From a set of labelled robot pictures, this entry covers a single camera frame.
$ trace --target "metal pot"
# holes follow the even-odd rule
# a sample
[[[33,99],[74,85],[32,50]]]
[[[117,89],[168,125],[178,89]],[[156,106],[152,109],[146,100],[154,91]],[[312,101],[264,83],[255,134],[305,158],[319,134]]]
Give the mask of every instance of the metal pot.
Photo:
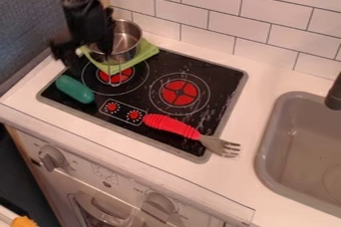
[[[108,66],[131,60],[139,52],[139,43],[143,36],[140,26],[134,22],[117,19],[115,23],[113,53],[108,58],[100,52],[96,43],[86,46],[94,60]]]

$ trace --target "tile wall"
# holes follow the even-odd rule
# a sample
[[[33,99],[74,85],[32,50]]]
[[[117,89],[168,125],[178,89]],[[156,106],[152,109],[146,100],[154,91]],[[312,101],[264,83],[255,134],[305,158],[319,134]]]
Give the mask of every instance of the tile wall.
[[[334,79],[341,0],[110,0],[145,31]]]

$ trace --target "fork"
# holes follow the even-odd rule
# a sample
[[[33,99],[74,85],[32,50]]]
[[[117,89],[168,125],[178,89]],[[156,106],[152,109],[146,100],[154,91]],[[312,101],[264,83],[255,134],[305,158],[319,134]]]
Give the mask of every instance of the fork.
[[[199,140],[208,150],[223,157],[237,157],[240,153],[240,144],[228,142],[211,135],[202,135],[196,128],[167,115],[158,113],[146,114],[144,116],[144,123],[156,129]]]

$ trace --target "sink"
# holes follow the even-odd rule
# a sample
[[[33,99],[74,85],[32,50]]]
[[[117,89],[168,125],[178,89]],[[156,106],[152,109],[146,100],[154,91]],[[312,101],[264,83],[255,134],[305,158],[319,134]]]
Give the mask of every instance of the sink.
[[[255,158],[273,192],[341,217],[341,112],[301,92],[275,103]]]

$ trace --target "red burner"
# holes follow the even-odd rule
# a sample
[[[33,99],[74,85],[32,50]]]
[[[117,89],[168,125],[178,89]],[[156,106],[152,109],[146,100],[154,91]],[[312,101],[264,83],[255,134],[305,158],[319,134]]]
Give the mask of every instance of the red burner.
[[[196,100],[197,87],[190,81],[171,81],[163,85],[162,96],[166,103],[175,107],[184,107]]]
[[[137,119],[140,117],[140,113],[138,111],[131,111],[129,113],[129,118],[130,119]]]
[[[133,74],[132,68],[127,68],[121,72],[121,81],[124,82],[128,80]],[[99,71],[99,77],[104,82],[107,83],[109,81],[109,75],[103,71]],[[114,74],[111,76],[112,84],[118,84],[120,82],[120,74]]]
[[[117,104],[108,104],[108,110],[111,112],[114,112],[117,108]]]

